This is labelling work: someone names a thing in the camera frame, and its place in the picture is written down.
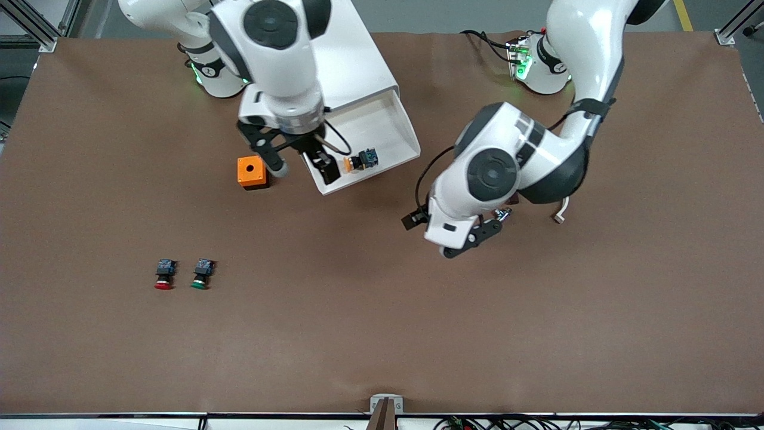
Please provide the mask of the yellow mushroom push button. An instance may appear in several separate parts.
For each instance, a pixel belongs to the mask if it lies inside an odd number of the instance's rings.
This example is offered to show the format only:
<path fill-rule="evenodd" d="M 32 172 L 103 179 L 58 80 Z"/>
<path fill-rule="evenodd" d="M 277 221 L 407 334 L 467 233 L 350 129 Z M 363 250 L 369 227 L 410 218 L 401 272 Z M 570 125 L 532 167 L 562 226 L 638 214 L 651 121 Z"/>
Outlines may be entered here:
<path fill-rule="evenodd" d="M 376 168 L 379 165 L 379 157 L 376 149 L 360 150 L 355 155 L 343 158 L 343 167 L 346 173 L 365 171 Z"/>

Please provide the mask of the green mushroom push button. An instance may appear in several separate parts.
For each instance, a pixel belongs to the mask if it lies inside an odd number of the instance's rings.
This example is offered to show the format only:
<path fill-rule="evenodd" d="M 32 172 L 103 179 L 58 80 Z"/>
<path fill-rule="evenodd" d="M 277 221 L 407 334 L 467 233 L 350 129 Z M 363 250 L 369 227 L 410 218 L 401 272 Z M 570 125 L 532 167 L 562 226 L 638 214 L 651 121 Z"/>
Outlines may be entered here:
<path fill-rule="evenodd" d="M 190 284 L 191 288 L 207 290 L 208 281 L 215 272 L 215 265 L 216 262 L 213 260 L 199 259 L 193 270 L 194 277 Z"/>

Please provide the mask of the red mushroom push button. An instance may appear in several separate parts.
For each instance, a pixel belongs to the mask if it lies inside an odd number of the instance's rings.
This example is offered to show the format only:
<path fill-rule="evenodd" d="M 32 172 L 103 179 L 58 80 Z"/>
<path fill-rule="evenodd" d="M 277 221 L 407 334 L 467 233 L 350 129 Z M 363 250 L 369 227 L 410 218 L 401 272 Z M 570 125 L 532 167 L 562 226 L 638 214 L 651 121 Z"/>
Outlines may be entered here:
<path fill-rule="evenodd" d="M 174 288 L 174 276 L 177 271 L 177 261 L 172 259 L 160 259 L 156 264 L 155 289 L 172 290 Z"/>

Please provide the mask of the orange button enclosure box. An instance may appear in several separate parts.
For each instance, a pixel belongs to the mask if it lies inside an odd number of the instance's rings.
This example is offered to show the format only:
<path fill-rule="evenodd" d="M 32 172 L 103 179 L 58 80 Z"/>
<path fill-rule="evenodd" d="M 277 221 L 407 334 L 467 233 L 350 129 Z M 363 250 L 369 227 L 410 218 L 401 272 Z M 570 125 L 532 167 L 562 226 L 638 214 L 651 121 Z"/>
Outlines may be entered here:
<path fill-rule="evenodd" d="M 236 172 L 238 184 L 247 191 L 270 188 L 270 173 L 258 155 L 238 158 Z"/>

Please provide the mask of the aluminium frame profile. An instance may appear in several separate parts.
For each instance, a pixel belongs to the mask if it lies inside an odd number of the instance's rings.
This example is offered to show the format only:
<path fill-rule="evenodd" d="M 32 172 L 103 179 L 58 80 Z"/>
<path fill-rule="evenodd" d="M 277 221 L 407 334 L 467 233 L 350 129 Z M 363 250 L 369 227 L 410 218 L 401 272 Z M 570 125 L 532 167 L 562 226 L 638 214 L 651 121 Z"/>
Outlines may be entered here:
<path fill-rule="evenodd" d="M 722 46 L 734 46 L 735 33 L 742 32 L 743 36 L 752 36 L 764 28 L 764 21 L 758 24 L 748 22 L 764 7 L 764 0 L 748 0 L 742 9 L 737 11 L 731 19 L 721 28 L 715 28 L 714 35 L 718 44 Z"/>
<path fill-rule="evenodd" d="M 52 53 L 73 33 L 82 0 L 0 0 L 0 48 Z"/>

